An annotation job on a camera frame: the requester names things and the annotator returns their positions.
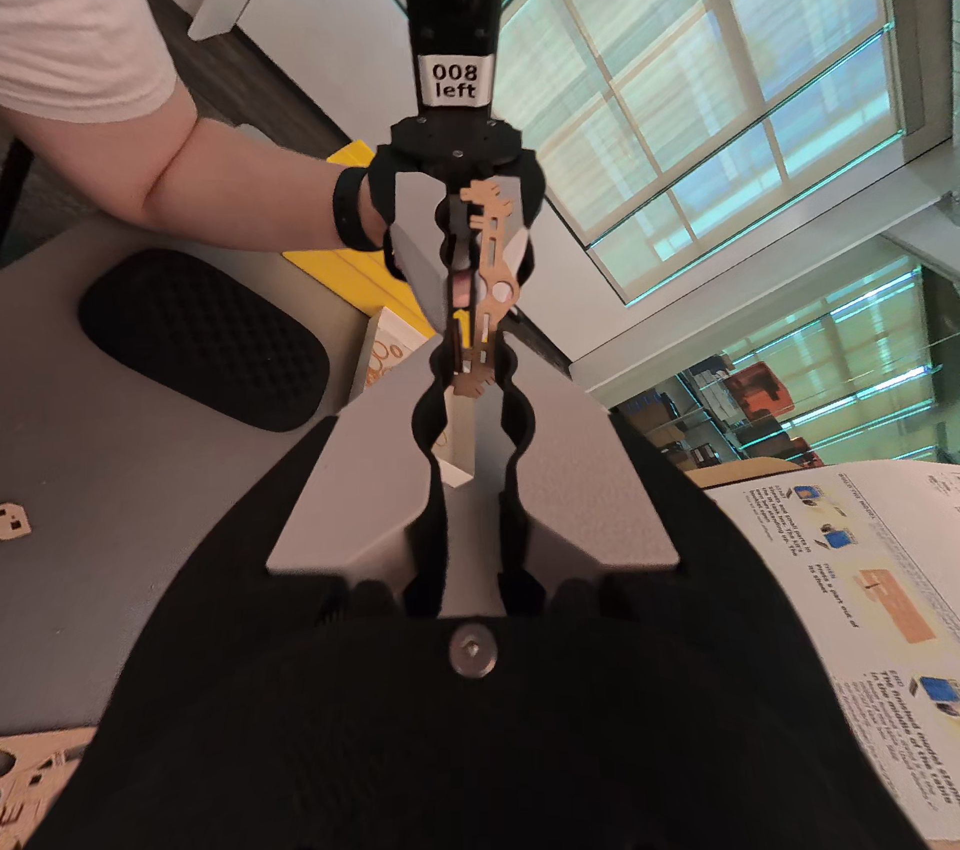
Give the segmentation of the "person's left forearm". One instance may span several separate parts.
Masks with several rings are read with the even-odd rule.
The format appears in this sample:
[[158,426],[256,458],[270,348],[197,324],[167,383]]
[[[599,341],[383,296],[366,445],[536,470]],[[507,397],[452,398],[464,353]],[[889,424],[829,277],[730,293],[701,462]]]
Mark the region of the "person's left forearm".
[[342,169],[199,117],[183,84],[155,112],[72,123],[2,109],[65,182],[121,222],[253,252],[342,247],[332,196]]

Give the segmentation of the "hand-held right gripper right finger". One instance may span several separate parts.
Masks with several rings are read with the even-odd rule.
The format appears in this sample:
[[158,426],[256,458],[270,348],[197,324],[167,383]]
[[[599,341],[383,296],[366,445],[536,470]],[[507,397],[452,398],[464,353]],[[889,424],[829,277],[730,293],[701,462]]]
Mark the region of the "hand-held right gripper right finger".
[[488,393],[495,616],[536,616],[570,581],[672,571],[678,551],[612,415],[510,332]]

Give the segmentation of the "black wristband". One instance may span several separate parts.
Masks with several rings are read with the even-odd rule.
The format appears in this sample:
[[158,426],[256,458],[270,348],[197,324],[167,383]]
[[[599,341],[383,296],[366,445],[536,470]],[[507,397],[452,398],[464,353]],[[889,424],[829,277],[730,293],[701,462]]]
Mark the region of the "black wristband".
[[337,178],[331,198],[333,220],[337,235],[347,249],[372,254],[382,249],[382,243],[371,239],[361,215],[361,189],[366,180],[364,167],[347,167]]

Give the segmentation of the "orange tool case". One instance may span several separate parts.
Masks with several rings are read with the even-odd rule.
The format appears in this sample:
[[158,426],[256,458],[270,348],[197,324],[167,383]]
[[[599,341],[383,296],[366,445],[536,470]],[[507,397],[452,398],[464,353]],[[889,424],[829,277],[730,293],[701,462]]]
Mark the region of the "orange tool case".
[[776,420],[796,408],[786,385],[764,361],[730,374],[725,386],[749,424]]

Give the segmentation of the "storage shelf with boxes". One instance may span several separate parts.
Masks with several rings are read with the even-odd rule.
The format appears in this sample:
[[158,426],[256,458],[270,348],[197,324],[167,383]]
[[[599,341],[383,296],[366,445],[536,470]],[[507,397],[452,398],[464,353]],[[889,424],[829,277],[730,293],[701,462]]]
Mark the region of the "storage shelf with boxes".
[[725,386],[741,369],[719,353],[624,400],[616,411],[678,469],[776,457],[803,469],[824,462],[806,439],[776,420],[749,424]]

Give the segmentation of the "paned glass window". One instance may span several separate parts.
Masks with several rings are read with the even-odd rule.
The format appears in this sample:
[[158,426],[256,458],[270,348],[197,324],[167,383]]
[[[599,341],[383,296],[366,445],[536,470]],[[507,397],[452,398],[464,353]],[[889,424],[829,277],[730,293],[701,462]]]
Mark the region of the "paned glass window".
[[503,0],[495,112],[634,304],[905,136],[893,0]]
[[958,284],[896,246],[851,260],[700,334],[616,405],[726,353],[737,369],[766,362],[786,384],[796,408],[781,422],[824,465],[958,464]]

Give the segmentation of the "yellow plastic bin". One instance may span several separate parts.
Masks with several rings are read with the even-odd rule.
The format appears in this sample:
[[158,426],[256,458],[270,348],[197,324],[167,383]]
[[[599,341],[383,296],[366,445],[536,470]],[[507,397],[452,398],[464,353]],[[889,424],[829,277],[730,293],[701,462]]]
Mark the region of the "yellow plastic bin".
[[284,253],[283,257],[368,317],[386,308],[425,337],[434,334],[410,287],[388,270],[382,252],[350,249]]

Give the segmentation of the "long slotted wooden model part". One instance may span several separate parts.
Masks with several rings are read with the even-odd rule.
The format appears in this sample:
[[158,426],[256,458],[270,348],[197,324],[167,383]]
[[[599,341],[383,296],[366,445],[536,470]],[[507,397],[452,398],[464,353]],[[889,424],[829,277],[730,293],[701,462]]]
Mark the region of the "long slotted wooden model part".
[[495,380],[499,326],[520,297],[521,288],[502,258],[503,225],[512,210],[500,197],[496,180],[472,181],[461,190],[468,224],[476,234],[470,330],[463,339],[455,327],[454,393],[478,399]]

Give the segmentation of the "white t-shirt sleeve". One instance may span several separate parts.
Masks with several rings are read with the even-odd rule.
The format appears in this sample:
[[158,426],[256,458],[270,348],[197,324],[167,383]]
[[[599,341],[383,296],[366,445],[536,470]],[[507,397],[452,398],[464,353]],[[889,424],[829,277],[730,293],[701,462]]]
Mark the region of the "white t-shirt sleeve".
[[177,74],[147,0],[1,0],[1,105],[76,124],[156,112]]

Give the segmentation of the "printed instruction sheet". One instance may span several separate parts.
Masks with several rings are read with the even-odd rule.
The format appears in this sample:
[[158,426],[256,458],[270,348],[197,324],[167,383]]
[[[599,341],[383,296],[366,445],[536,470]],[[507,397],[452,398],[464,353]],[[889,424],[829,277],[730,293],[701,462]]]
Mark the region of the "printed instruction sheet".
[[707,494],[784,588],[873,770],[930,847],[958,848],[958,465],[858,462]]

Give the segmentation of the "white model kit box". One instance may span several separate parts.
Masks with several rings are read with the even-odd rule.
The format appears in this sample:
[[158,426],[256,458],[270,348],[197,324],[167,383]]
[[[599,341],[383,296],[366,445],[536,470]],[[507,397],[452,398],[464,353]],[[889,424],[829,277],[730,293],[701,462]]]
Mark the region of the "white model kit box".
[[[378,308],[366,326],[348,401],[360,397],[430,339],[386,306]],[[444,393],[447,422],[433,454],[443,483],[451,488],[474,480],[477,402],[454,393],[453,386]]]

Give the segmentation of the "laser-cut wooden parts sheet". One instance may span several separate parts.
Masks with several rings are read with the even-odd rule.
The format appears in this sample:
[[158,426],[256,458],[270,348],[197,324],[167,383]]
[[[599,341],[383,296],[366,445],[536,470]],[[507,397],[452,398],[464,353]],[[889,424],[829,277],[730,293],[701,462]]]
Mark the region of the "laser-cut wooden parts sheet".
[[95,727],[1,737],[1,848],[20,849],[63,792]]

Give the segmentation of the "black textured oval pad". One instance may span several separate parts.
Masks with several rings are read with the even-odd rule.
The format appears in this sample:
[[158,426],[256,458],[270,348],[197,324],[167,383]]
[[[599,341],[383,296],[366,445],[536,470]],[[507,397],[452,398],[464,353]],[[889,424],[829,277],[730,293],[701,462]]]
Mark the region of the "black textured oval pad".
[[85,336],[122,366],[231,419],[289,432],[319,409],[330,358],[303,324],[220,269],[150,248],[78,302]]

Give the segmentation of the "brown cardboard board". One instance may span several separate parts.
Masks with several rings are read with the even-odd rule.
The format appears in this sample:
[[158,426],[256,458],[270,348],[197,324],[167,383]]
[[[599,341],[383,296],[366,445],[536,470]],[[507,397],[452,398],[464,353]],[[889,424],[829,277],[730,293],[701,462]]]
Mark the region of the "brown cardboard board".
[[776,457],[748,458],[724,462],[711,467],[685,471],[685,475],[701,489],[749,482],[786,472],[798,472],[801,466]]

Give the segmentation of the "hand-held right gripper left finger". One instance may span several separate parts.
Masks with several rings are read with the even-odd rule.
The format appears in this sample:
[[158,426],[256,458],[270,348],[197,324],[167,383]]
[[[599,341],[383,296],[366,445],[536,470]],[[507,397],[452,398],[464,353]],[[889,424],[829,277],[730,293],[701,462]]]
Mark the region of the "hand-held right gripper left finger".
[[267,559],[271,574],[377,582],[409,616],[439,615],[449,525],[434,446],[451,378],[450,342],[436,335],[335,417]]

